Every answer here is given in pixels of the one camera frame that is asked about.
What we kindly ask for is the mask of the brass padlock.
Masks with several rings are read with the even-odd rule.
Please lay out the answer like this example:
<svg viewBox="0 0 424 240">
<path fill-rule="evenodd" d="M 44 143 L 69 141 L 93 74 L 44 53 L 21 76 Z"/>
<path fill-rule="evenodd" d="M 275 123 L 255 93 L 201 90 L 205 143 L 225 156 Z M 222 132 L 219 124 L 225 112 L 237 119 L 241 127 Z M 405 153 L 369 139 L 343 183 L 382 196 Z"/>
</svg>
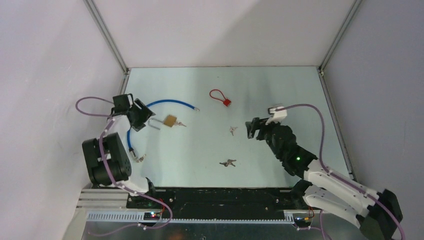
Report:
<svg viewBox="0 0 424 240">
<path fill-rule="evenodd" d="M 176 116 L 169 114 L 166 116 L 163 120 L 151 117 L 147 121 L 147 125 L 151 128 L 154 128 L 156 130 L 160 130 L 162 126 L 167 126 L 169 128 L 172 128 L 173 126 L 179 125 L 179 121 Z"/>
</svg>

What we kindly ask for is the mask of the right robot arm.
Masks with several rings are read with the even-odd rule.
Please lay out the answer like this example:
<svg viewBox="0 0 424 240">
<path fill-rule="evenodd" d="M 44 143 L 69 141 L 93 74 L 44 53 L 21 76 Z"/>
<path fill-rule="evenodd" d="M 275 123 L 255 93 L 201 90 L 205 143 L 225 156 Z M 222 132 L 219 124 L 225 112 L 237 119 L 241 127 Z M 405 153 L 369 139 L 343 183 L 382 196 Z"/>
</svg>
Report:
<svg viewBox="0 0 424 240">
<path fill-rule="evenodd" d="M 368 240 L 390 240 L 403 213 L 394 192 L 377 191 L 337 172 L 297 143 L 292 129 L 255 117 L 245 123 L 247 137 L 265 141 L 284 170 L 300 180 L 291 190 L 297 209 L 319 208 L 346 220 Z"/>
</svg>

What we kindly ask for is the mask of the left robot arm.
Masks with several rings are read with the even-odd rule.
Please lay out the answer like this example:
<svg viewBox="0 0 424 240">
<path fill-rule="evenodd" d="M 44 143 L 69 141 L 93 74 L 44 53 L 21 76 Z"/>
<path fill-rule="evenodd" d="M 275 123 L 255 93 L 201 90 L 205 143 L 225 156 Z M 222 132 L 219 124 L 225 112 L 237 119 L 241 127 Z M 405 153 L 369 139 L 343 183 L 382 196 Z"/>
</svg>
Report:
<svg viewBox="0 0 424 240">
<path fill-rule="evenodd" d="M 130 133 L 145 128 L 155 113 L 131 93 L 114 96 L 112 104 L 100 136 L 82 143 L 89 179 L 96 186 L 120 188 L 139 196 L 145 208 L 153 208 L 158 202 L 155 186 L 149 178 L 132 173 L 133 164 L 141 163 L 142 158 L 130 143 Z"/>
</svg>

